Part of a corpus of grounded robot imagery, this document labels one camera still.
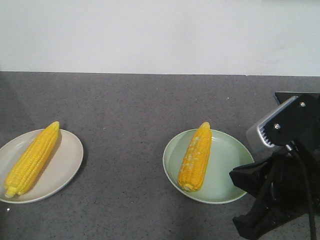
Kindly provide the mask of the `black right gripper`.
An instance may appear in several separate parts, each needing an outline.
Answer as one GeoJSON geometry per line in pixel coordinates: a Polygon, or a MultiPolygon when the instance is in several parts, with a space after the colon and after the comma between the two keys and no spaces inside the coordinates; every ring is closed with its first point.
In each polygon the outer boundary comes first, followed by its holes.
{"type": "Polygon", "coordinates": [[[261,161],[235,167],[234,186],[255,198],[250,211],[233,218],[239,235],[257,240],[304,214],[315,240],[315,218],[320,215],[320,163],[302,148],[285,147],[261,161]]]}

